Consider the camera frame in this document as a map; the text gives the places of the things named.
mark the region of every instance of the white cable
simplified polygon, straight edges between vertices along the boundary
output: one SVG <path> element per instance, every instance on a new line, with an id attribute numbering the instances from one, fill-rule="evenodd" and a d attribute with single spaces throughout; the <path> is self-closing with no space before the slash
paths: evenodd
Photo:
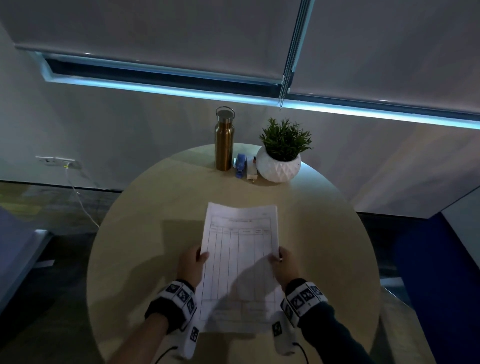
<path id="1" fill-rule="evenodd" d="M 79 196 L 80 193 L 78 193 L 77 190 L 75 190 L 75 187 L 73 186 L 72 182 L 70 182 L 70 178 L 68 178 L 68 167 L 70 166 L 70 164 L 71 164 L 71 162 L 68 162 L 66 165 L 63 166 L 65 168 L 65 177 L 67 177 L 67 182 L 73 188 L 73 192 L 75 193 L 75 196 L 77 196 L 77 200 L 78 200 L 78 202 L 80 202 L 80 206 L 82 207 L 82 210 L 84 211 L 84 213 L 90 218 L 92 223 L 94 223 L 98 228 L 100 228 L 100 226 L 95 222 L 95 220 L 93 220 L 93 218 L 90 216 L 90 214 L 85 210 L 85 207 L 82 204 L 82 201 L 80 200 L 80 196 Z"/>

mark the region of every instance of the paper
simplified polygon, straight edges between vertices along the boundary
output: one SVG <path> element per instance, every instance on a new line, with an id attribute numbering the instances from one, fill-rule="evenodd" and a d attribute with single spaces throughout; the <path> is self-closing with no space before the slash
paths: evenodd
<path id="1" fill-rule="evenodd" d="M 197 287 L 202 331 L 260 332 L 271 327 L 282 290 L 267 261 L 278 256 L 276 206 L 232 208 L 208 204 L 202 253 L 210 257 Z"/>

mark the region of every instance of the dark sleeve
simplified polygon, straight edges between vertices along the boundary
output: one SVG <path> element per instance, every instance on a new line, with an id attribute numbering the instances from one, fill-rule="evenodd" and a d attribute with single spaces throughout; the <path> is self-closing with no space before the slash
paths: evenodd
<path id="1" fill-rule="evenodd" d="M 304 279 L 294 279 L 287 285 L 285 294 L 289 295 L 305 282 Z M 325 302 L 320 302 L 303 315 L 298 327 L 305 340 L 317 350 L 324 364 L 374 364 L 363 346 L 335 319 L 333 307 Z"/>

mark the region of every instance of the wrist strap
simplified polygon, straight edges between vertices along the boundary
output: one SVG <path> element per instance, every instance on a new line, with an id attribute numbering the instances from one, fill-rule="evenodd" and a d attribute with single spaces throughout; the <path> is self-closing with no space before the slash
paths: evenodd
<path id="1" fill-rule="evenodd" d="M 172 281 L 162 289 L 148 306 L 145 319 L 152 313 L 159 313 L 168 319 L 168 331 L 184 331 L 197 310 L 195 292 L 190 284 Z"/>
<path id="2" fill-rule="evenodd" d="M 293 327 L 312 307 L 320 302 L 328 302 L 325 295 L 312 282 L 305 282 L 295 288 L 280 304 Z"/>

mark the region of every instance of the bottle handle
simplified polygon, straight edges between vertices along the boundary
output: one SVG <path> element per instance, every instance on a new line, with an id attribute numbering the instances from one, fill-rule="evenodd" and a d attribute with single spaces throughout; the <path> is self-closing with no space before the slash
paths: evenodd
<path id="1" fill-rule="evenodd" d="M 235 111 L 233 111 L 232 108 L 229 108 L 228 106 L 219 106 L 218 108 L 215 109 L 215 115 L 218 116 L 218 109 L 221 109 L 221 108 L 227 108 L 229 109 L 231 112 L 233 112 L 233 119 L 235 118 Z"/>

